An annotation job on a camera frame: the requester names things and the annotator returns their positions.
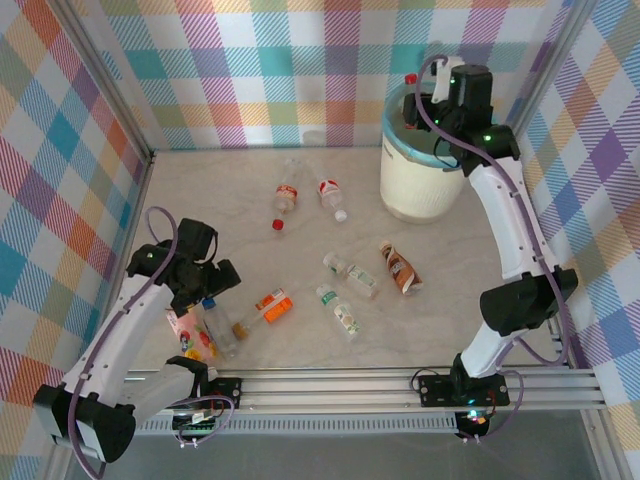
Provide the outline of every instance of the white marble surface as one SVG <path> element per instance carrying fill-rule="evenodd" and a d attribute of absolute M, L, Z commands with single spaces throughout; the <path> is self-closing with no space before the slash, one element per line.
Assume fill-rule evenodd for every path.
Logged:
<path fill-rule="evenodd" d="M 319 204 L 310 174 L 285 230 L 271 229 L 271 201 L 287 156 L 322 158 L 345 191 L 349 219 L 338 224 Z M 497 248 L 475 192 L 465 187 L 453 209 L 429 225 L 404 223 L 387 212 L 379 194 L 380 150 L 302 149 L 161 153 L 145 207 L 161 205 L 176 220 L 190 217 L 220 233 L 217 259 L 229 258 L 242 283 L 216 298 L 232 319 L 243 317 L 271 290 L 282 287 L 294 308 L 264 323 L 222 368 L 445 366 L 473 339 L 481 324 L 478 299 L 501 284 Z M 160 214 L 154 228 L 167 238 Z M 390 240 L 425 283 L 414 297 L 396 288 L 378 250 Z M 134 249 L 151 242 L 144 222 Z M 324 267 L 334 250 L 373 274 L 381 292 L 370 301 L 340 284 Z M 323 282 L 347 299 L 362 326 L 349 344 L 315 295 Z M 546 327 L 531 332 L 532 345 L 553 357 Z M 140 347 L 134 368 L 159 368 L 179 354 L 169 323 L 159 318 Z M 532 364 L 521 349 L 507 363 Z"/>

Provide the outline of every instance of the white cap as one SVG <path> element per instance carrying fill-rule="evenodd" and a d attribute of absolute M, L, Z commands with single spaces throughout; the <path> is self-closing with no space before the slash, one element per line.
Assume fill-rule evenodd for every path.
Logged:
<path fill-rule="evenodd" d="M 337 210 L 336 213 L 333 214 L 336 217 L 336 220 L 339 222 L 344 222 L 347 219 L 347 212 L 344 210 Z"/>

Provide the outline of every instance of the white bucket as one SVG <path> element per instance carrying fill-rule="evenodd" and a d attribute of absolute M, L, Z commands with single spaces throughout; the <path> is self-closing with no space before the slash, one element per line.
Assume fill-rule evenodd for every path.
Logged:
<path fill-rule="evenodd" d="M 445 165 L 456 165 L 452 157 L 441 156 L 439 161 L 434 155 L 424 153 L 433 151 L 435 133 L 413 131 L 411 136 L 405 136 L 425 139 L 424 144 L 430 144 L 431 148 L 421 148 L 422 151 L 398 138 L 395 132 L 404 129 L 398 107 L 404 96 L 404 85 L 397 90 L 390 96 L 383 118 L 380 195 L 395 217 L 412 223 L 428 223 L 453 206 L 465 178 L 460 168 Z"/>

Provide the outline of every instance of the colorful plaid backdrop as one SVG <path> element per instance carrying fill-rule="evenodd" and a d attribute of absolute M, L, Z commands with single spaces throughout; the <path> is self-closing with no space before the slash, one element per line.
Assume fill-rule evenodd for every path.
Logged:
<path fill-rule="evenodd" d="M 523 139 L 545 236 L 580 289 L 579 357 L 640 478 L 640 0 L 600 0 Z"/>
<path fill-rule="evenodd" d="M 488 65 L 506 118 L 571 3 L 75 0 L 149 142 L 172 149 L 298 146 L 310 129 L 377 145 L 387 93 L 436 52 Z"/>
<path fill-rule="evenodd" d="M 0 3 L 0 478 L 31 479 L 33 414 L 93 335 L 143 163 L 45 0 Z"/>

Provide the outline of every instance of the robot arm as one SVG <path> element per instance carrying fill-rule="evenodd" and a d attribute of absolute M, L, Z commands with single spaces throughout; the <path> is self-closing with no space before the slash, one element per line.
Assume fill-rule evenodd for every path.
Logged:
<path fill-rule="evenodd" d="M 497 373 L 514 340 L 538 328 L 558 311 L 557 301 L 536 255 L 518 201 L 522 199 L 533 225 L 542 255 L 566 299 L 577 286 L 573 270 L 562 270 L 549 249 L 534 215 L 524 186 L 520 151 L 511 129 L 492 123 L 492 75 L 486 67 L 465 65 L 459 57 L 437 60 L 431 65 L 436 76 L 433 94 L 421 95 L 422 106 L 447 134 L 487 152 L 513 180 L 516 191 L 501 172 L 480 156 L 451 145 L 451 154 L 469 178 L 487 213 L 493 231 L 504 285 L 481 295 L 483 323 L 473 342 L 459 354 L 451 371 L 454 397 L 464 403 L 469 392 L 483 388 Z M 405 98 L 408 125 L 430 131 L 415 111 L 415 96 Z"/>
<path fill-rule="evenodd" d="M 166 269 L 144 294 L 125 310 L 124 306 L 148 281 L 168 254 L 171 242 L 145 245 L 136 251 L 127 268 L 118 299 L 93 342 L 57 387 L 42 385 L 34 397 L 34 407 L 45 431 L 54 442 L 69 445 L 67 417 L 71 397 L 83 380 L 75 411 L 80 447 L 85 455 L 105 463 L 117 460 L 128 447 L 136 424 L 173 403 L 209 393 L 216 376 L 206 364 L 184 357 L 167 360 L 162 369 L 143 382 L 125 385 L 124 379 L 149 329 L 168 309 L 178 315 L 202 298 L 213 297 L 240 283 L 228 260 L 216 266 L 204 259 L 217 233 L 194 220 L 183 219 L 178 228 L 178 250 Z M 98 339 L 115 315 L 118 323 L 99 347 L 88 373 L 86 361 Z"/>

